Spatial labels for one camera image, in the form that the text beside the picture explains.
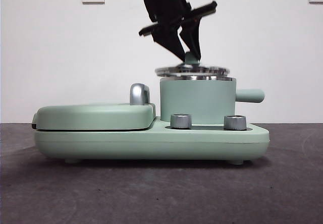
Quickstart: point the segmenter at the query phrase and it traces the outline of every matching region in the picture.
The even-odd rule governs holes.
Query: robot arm
[[[181,38],[191,53],[200,60],[199,24],[202,17],[215,13],[215,1],[192,10],[186,0],[144,0],[149,17],[155,24],[139,31],[139,35],[152,35],[153,40],[165,47],[182,61],[185,52],[178,38],[178,29],[182,27]]]

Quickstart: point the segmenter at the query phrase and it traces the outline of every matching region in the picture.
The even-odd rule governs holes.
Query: stainless steel rim
[[[161,78],[160,81],[169,81],[169,80],[219,80],[219,81],[236,81],[235,78],[230,77],[218,77],[218,76],[182,76],[182,77],[166,77]]]
[[[198,64],[179,64],[175,67],[159,68],[155,70],[161,77],[226,77],[229,69],[221,67],[204,67]]]

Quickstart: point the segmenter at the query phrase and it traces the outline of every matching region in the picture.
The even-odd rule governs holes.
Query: chrome lid handle
[[[149,87],[144,84],[133,84],[130,88],[130,105],[145,105],[150,103]]]

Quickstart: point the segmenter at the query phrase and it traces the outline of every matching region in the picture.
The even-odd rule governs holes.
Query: white wall
[[[188,0],[193,7],[212,0]],[[323,122],[323,5],[308,0],[216,0],[202,19],[205,65],[223,66],[238,88],[262,88],[261,104],[238,103],[250,122]],[[142,0],[1,0],[1,121],[28,123],[42,106],[127,102],[132,83],[179,60],[138,31],[150,24]]]

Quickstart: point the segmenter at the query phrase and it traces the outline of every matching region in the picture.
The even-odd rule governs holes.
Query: pot handle
[[[236,102],[260,103],[264,99],[264,92],[261,89],[238,89]]]

